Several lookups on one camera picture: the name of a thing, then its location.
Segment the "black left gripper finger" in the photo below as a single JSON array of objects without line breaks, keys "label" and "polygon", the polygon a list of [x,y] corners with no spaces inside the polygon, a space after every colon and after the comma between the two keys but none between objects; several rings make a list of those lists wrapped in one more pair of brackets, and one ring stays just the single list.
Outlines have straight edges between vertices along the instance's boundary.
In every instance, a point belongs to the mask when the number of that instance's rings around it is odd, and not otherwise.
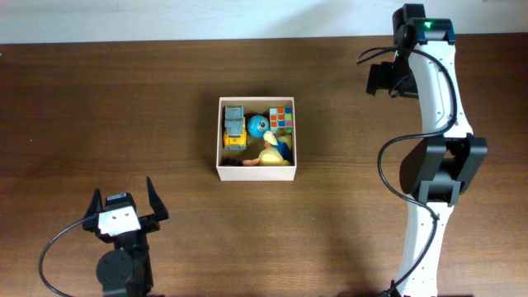
[{"label": "black left gripper finger", "polygon": [[93,193],[92,200],[89,206],[87,207],[87,211],[84,215],[84,218],[86,219],[89,217],[95,217],[102,211],[102,208],[103,206],[102,206],[101,192],[98,188],[96,188]]},{"label": "black left gripper finger", "polygon": [[148,189],[148,201],[149,205],[153,210],[153,214],[156,220],[165,220],[169,218],[169,214],[166,206],[163,204],[161,198],[158,196],[152,180],[150,177],[146,177],[147,189]]}]

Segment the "black round knob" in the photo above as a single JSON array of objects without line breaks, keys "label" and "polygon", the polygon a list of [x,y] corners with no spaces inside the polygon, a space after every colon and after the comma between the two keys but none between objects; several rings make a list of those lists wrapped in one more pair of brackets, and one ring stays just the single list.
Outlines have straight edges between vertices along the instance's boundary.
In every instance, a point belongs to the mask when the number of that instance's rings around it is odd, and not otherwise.
[{"label": "black round knob", "polygon": [[223,167],[243,167],[243,162],[235,158],[224,158],[221,162]]}]

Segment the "yellow grey toy dump truck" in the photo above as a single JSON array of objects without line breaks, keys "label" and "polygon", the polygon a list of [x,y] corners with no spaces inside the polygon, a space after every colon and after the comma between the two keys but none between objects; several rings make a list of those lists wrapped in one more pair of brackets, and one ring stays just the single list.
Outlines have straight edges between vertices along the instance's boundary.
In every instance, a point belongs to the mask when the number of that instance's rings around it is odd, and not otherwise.
[{"label": "yellow grey toy dump truck", "polygon": [[224,108],[224,147],[227,150],[243,151],[248,145],[248,133],[243,106]]}]

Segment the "multicoloured puzzle cube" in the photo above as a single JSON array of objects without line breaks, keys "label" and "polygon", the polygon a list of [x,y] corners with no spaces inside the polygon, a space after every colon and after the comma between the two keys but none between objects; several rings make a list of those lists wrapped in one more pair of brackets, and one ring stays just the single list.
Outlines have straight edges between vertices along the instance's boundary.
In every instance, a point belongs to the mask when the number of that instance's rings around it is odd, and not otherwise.
[{"label": "multicoloured puzzle cube", "polygon": [[292,134],[293,110],[291,107],[272,107],[269,109],[270,131],[273,134]]}]

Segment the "blue number ten ball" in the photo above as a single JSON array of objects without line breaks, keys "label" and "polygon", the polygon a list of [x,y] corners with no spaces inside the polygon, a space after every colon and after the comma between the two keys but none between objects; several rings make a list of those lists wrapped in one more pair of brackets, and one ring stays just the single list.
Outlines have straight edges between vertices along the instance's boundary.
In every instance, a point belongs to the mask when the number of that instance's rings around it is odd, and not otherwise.
[{"label": "blue number ten ball", "polygon": [[264,134],[270,129],[269,120],[262,115],[254,115],[247,123],[247,132],[253,137],[262,139]]}]

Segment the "yellow plush duck toy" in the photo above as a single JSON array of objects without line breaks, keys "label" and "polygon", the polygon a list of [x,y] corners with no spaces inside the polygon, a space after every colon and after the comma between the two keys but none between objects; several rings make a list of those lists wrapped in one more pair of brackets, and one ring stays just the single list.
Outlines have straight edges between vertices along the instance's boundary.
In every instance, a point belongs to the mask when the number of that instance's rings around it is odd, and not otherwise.
[{"label": "yellow plush duck toy", "polygon": [[293,164],[293,140],[289,134],[275,136],[267,131],[263,135],[265,148],[257,158],[243,160],[244,167],[255,166],[291,166]]}]

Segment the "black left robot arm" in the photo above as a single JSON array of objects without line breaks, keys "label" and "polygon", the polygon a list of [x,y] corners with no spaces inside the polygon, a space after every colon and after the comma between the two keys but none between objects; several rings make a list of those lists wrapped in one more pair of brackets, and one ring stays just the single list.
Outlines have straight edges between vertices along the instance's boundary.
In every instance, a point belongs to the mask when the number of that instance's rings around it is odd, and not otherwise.
[{"label": "black left robot arm", "polygon": [[105,296],[145,296],[153,288],[147,235],[160,230],[168,211],[149,177],[146,178],[152,214],[139,216],[129,192],[103,199],[95,190],[82,228],[114,248],[97,263],[96,276]]}]

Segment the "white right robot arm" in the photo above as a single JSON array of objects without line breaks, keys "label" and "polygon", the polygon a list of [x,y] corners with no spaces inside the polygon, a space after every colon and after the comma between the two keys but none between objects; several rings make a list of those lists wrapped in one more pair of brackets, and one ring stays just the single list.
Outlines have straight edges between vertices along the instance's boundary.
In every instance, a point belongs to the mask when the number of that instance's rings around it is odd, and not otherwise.
[{"label": "white right robot arm", "polygon": [[400,187],[389,190],[408,205],[403,258],[384,296],[435,296],[437,269],[447,222],[488,153],[474,136],[460,100],[455,73],[455,32],[449,19],[428,18],[422,4],[406,3],[392,16],[394,43],[366,50],[362,64],[388,52],[390,62],[374,64],[366,91],[419,101],[422,132],[403,159]]}]

